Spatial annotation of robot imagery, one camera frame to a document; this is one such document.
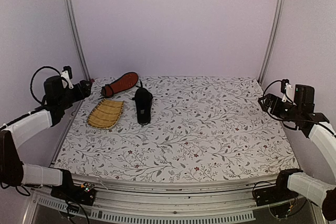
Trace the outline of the black shoelace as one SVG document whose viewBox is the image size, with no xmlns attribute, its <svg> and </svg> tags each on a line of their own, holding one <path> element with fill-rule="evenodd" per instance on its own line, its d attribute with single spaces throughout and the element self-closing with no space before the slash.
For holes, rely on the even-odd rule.
<svg viewBox="0 0 336 224">
<path fill-rule="evenodd" d="M 140 93 L 142 92 L 143 89 L 143 83 L 140 80 L 140 84 L 139 85 L 135 85 L 135 87 L 137 87 L 137 90 L 135 91 L 135 94 L 133 97 L 130 98 L 130 100 L 135 101 L 136 98 L 140 95 Z"/>
</svg>

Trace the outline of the black shoe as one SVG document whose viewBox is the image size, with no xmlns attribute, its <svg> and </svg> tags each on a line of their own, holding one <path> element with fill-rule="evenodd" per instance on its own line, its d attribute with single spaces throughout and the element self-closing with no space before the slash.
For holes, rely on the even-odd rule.
<svg viewBox="0 0 336 224">
<path fill-rule="evenodd" d="M 145 88 L 136 98 L 135 106 L 137 112 L 137 121 L 140 125 L 147 125 L 151 122 L 151 107 L 153 95 Z"/>
</svg>

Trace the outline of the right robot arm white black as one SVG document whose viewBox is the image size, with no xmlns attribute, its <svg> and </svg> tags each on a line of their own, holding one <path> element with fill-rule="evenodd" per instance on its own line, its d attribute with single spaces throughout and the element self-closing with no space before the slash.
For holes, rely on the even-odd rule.
<svg viewBox="0 0 336 224">
<path fill-rule="evenodd" d="M 314 87 L 279 80 L 282 97 L 264 92 L 258 99 L 261 109 L 272 119 L 294 123 L 293 131 L 301 131 L 320 151 L 332 172 L 335 172 L 335 130 L 323 113 L 314 111 Z M 307 175 L 299 168 L 281 170 L 275 185 L 254 189 L 253 198 L 259 206 L 303 196 L 322 211 L 327 221 L 335 220 L 335 184 L 328 184 Z"/>
</svg>

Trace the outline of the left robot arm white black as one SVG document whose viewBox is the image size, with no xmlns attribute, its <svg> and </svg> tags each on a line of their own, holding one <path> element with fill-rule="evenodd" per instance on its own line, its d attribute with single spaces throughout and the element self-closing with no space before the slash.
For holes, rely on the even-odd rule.
<svg viewBox="0 0 336 224">
<path fill-rule="evenodd" d="M 74 103 L 91 95 L 92 83 L 73 84 L 72 69 L 65 66 L 44 81 L 44 96 L 39 107 L 1 126 L 1 189 L 24 186 L 50 186 L 67 200 L 78 195 L 71 172 L 23 163 L 18 148 L 40 132 L 56 126 Z"/>
</svg>

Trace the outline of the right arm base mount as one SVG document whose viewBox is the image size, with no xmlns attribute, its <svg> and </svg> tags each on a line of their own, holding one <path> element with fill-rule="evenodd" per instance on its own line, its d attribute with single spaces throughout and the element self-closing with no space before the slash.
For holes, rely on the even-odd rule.
<svg viewBox="0 0 336 224">
<path fill-rule="evenodd" d="M 279 189 L 276 185 L 258 188 L 256 187 L 257 185 L 260 185 L 260 183 L 257 183 L 252 190 L 252 196 L 257 206 L 271 205 L 295 199 L 299 196 L 299 194 L 294 191 Z"/>
</svg>

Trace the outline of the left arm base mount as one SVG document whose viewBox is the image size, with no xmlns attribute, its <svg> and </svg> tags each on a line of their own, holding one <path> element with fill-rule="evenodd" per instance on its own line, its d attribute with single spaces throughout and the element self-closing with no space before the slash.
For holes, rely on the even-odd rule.
<svg viewBox="0 0 336 224">
<path fill-rule="evenodd" d="M 76 202 L 81 205 L 93 206 L 97 191 L 86 187 L 70 185 L 52 186 L 50 195 L 64 201 Z"/>
</svg>

